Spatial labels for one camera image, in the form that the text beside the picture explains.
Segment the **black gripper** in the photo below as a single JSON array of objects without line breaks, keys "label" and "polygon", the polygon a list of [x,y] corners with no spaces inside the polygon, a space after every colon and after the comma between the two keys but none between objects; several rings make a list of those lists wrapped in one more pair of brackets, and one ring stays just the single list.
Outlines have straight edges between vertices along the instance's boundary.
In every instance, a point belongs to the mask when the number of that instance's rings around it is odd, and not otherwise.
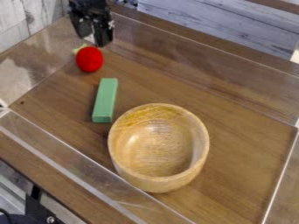
[{"label": "black gripper", "polygon": [[92,33],[90,20],[94,20],[95,45],[104,47],[114,41],[115,21],[108,0],[70,0],[68,13],[75,32],[82,39]]}]

